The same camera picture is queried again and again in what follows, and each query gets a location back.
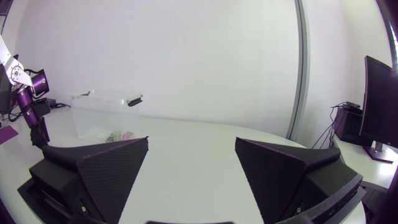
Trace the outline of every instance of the computer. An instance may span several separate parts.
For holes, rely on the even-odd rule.
[[[8,114],[10,110],[11,87],[7,74],[0,65],[0,114]]]
[[[370,56],[365,57],[365,67],[363,119],[359,135],[376,142],[376,147],[363,146],[372,159],[392,163],[397,154],[383,149],[382,145],[398,147],[398,74]]]

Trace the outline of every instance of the white table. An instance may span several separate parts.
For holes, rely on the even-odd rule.
[[[71,109],[53,110],[45,119],[52,146],[91,144],[77,138]],[[120,223],[262,223],[234,151],[235,137],[302,147],[272,134],[225,124],[141,117],[139,125],[135,138],[149,136],[149,151]],[[0,197],[16,223],[39,223],[17,188],[30,178],[29,168],[43,155],[31,146],[23,119],[12,127],[19,135],[0,145]],[[362,203],[345,222],[364,223]]]
[[[368,156],[362,146],[344,142],[338,136],[333,137],[333,141],[340,148],[346,165],[361,174],[364,182],[375,184],[385,189],[390,187],[397,169],[398,160],[395,160],[392,164],[374,161]]]

